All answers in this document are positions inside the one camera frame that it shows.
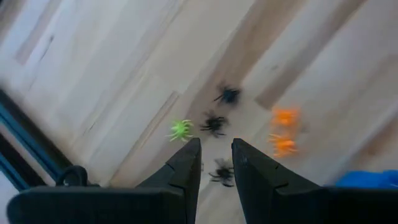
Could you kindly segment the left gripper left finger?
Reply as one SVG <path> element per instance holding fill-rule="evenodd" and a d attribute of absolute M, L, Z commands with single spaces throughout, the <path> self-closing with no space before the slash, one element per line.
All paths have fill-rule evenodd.
<path fill-rule="evenodd" d="M 82 166 L 67 167 L 53 187 L 34 187 L 7 204 L 9 223 L 194 223 L 201 142 L 189 140 L 134 188 L 89 184 Z"/>

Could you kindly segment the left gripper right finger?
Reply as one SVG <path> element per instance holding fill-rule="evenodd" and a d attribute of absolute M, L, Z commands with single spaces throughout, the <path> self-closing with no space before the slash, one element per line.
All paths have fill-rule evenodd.
<path fill-rule="evenodd" d="M 246 141 L 231 144 L 247 223 L 397 223 L 397 190 L 318 185 Z"/>

